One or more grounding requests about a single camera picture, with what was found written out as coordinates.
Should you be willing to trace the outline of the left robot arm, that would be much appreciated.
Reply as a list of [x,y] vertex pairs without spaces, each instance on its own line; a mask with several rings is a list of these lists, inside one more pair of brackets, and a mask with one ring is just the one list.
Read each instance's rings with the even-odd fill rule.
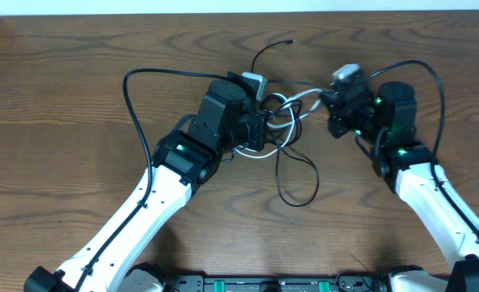
[[136,189],[93,239],[54,273],[37,267],[24,290],[116,291],[153,236],[217,172],[224,153],[264,148],[269,115],[255,104],[266,84],[248,72],[212,82],[188,130],[158,142]]

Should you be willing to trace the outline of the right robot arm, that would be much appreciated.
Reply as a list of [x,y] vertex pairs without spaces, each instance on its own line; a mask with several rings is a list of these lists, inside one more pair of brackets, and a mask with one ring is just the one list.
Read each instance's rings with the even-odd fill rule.
[[447,261],[447,279],[416,266],[382,277],[385,291],[479,291],[479,217],[449,182],[434,152],[416,139],[416,100],[411,85],[384,83],[373,93],[364,80],[339,80],[320,95],[336,138],[354,131],[371,149],[365,155],[391,191],[428,230]]

